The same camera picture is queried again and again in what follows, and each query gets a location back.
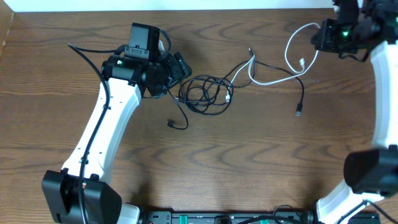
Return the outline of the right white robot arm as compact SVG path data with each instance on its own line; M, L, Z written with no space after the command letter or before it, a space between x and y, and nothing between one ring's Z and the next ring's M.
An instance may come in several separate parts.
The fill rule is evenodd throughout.
M311 43L340 59L370 61L375 84L371 147L351 152L343 180L317 200L307 223L349 223L367 206L397 195L397 1L333 1L336 19L325 19Z

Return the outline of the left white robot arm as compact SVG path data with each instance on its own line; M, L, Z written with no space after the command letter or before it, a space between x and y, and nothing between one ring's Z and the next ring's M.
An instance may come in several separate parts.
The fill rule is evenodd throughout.
M45 173L42 190L56 223L144 223L141 209L110 185L116 152L144 94L169 94L192 69L171 52L164 30L134 23L128 44L110 50L95 72L101 84L89 122L60 171Z

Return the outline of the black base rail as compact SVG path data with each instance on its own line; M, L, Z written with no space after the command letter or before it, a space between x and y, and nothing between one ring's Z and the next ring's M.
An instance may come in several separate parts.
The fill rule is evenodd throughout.
M255 224L274 223L315 223L313 216L306 212L281 210L266 213L177 213L166 211L145 212L138 224L217 224L242 223L254 220Z

